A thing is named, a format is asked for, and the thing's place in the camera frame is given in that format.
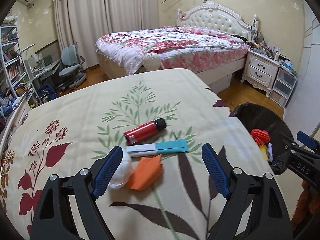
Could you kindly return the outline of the lavender paper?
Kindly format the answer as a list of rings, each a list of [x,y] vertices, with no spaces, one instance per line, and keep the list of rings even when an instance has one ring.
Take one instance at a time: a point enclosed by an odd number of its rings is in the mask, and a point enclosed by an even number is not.
[[[266,154],[267,154],[268,162],[271,163],[273,161],[272,144],[271,143],[269,143],[267,145]]]

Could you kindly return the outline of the white paper ball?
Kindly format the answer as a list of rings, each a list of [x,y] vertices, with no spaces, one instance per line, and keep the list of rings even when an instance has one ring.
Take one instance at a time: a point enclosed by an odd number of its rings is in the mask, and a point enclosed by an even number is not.
[[[113,177],[111,178],[107,189],[108,190],[118,190],[125,186],[125,184],[129,181],[130,177],[132,176],[134,172],[134,169],[132,167],[132,158],[131,156],[126,152],[125,149],[123,149],[123,158],[116,169]]]

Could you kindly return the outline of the orange paper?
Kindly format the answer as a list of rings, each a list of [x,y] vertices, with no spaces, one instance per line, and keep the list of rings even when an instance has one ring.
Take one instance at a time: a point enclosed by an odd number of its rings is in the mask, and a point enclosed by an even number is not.
[[[161,154],[152,158],[142,157],[125,187],[135,191],[148,189],[163,172],[161,159]]]

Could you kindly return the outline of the red label black-cap bottle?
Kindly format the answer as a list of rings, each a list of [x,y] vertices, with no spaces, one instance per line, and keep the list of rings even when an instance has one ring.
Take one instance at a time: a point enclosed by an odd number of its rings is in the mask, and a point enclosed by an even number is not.
[[[150,139],[151,137],[157,135],[159,132],[165,130],[167,123],[163,118],[159,118],[154,121],[147,122],[140,125],[132,130],[124,133],[127,145],[131,146],[144,140]]]

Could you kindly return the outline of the blue white packet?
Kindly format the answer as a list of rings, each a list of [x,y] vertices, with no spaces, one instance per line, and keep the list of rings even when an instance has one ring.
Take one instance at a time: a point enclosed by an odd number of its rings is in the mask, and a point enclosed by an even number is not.
[[[147,157],[159,154],[185,153],[189,151],[185,139],[127,146],[127,153],[132,157]]]

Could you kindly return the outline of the black trash bin with bag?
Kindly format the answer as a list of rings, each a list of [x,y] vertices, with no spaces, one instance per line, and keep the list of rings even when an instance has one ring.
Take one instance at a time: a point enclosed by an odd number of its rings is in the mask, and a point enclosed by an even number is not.
[[[285,149],[284,139],[293,140],[293,135],[287,124],[273,111],[255,103],[244,103],[233,111],[249,132],[266,132],[272,146],[271,168],[274,173],[283,173],[286,170],[285,162],[289,154]]]

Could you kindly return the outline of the red foam fruit net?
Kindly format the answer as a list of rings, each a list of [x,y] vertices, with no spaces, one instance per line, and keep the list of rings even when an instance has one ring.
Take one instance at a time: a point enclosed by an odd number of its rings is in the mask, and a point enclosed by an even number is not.
[[[257,128],[253,129],[250,132],[250,135],[253,138],[253,140],[257,143],[258,146],[266,145],[271,140],[267,131],[263,131]]]

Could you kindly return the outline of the yellow foam fruit net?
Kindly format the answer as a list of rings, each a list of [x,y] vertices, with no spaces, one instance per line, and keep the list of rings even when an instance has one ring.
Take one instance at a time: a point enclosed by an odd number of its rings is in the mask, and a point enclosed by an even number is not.
[[[259,149],[261,150],[264,159],[265,159],[267,162],[269,162],[269,157],[268,157],[268,154],[267,154],[267,146],[266,146],[266,145],[260,145],[260,146],[259,146]]]

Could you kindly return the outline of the clear plastic drawer unit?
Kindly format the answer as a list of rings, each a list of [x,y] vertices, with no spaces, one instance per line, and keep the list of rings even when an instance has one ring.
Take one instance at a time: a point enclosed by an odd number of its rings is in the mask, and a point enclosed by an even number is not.
[[[285,108],[291,98],[296,86],[297,77],[286,68],[279,67],[274,84],[272,86],[270,99]]]

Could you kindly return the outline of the white ornate nightstand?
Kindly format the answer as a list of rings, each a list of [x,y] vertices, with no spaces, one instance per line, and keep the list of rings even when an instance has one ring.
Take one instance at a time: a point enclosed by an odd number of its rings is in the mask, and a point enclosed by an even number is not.
[[[266,97],[269,98],[279,67],[278,61],[249,50],[241,83],[247,81],[255,89],[265,91]]]

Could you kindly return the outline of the floral cream bedspread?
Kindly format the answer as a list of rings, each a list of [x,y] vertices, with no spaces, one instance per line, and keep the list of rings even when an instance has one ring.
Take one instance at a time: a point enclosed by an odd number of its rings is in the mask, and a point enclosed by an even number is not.
[[[125,159],[97,200],[115,238],[205,239],[226,202],[203,163],[206,143],[247,174],[271,173],[241,121],[193,72],[102,82],[21,116],[2,158],[1,207],[28,239],[49,176],[73,176],[120,146]]]

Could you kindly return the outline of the white storage box under bed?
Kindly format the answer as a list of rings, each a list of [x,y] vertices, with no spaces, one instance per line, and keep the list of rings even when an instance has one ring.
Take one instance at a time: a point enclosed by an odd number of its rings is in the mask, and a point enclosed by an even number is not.
[[[227,76],[225,76],[225,77],[223,77],[223,78],[211,83],[209,85],[209,87],[211,88],[211,90],[214,93],[218,94],[221,91],[229,88],[229,86],[231,84],[231,80],[232,80],[232,74],[227,75]]]

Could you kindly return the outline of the white bookshelf with books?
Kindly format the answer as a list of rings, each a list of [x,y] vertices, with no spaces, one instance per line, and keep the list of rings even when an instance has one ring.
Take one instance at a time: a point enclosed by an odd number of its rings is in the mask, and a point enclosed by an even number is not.
[[[31,108],[41,101],[24,62],[18,34],[18,16],[7,16],[1,24],[1,97],[25,95]]]

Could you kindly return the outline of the study desk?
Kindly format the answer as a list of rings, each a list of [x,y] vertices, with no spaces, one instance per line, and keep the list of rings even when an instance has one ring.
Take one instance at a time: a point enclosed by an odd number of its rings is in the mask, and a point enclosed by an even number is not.
[[[27,60],[24,60],[25,70],[36,90],[39,90],[40,87],[46,83],[52,87],[54,86],[51,76],[59,70],[61,61],[53,61],[50,55],[48,58],[49,62],[46,62],[42,54],[35,54]]]

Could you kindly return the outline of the light blue desk chair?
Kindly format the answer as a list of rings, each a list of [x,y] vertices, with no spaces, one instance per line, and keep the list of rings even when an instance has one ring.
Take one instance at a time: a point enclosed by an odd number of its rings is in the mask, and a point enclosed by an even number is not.
[[[61,85],[62,91],[76,89],[86,80],[87,76],[83,70],[85,59],[78,54],[78,42],[63,48],[61,63],[63,64],[63,69],[59,72],[59,77],[66,78]]]

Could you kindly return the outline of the pink floral quilt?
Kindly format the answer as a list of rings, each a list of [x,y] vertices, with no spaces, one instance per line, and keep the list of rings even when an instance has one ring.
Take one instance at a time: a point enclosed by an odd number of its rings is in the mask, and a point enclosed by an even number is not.
[[[249,50],[245,41],[233,35],[171,26],[106,34],[97,40],[96,47],[123,68],[125,75],[146,67],[148,53],[159,56],[164,69],[185,68],[198,74],[235,62]]]

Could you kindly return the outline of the white tufted headboard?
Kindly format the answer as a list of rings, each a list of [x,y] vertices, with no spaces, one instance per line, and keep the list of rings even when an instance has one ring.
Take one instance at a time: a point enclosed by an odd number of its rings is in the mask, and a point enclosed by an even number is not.
[[[213,29],[230,35],[239,35],[249,41],[256,38],[259,31],[259,17],[253,15],[253,22],[247,24],[242,16],[232,9],[213,1],[206,1],[188,11],[177,10],[177,25]]]

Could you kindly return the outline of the beige curtains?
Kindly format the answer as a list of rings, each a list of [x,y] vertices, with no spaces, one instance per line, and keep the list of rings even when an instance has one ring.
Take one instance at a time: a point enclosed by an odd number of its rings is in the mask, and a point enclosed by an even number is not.
[[[98,65],[98,38],[121,31],[157,29],[157,0],[54,0],[60,49],[78,45],[83,68]]]

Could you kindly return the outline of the large bed with white frame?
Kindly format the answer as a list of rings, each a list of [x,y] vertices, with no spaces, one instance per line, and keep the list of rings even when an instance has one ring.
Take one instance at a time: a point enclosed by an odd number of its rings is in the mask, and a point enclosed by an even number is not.
[[[95,46],[111,79],[184,68],[218,93],[244,67],[254,31],[232,9],[206,1],[186,12],[178,9],[175,26],[106,34]]]

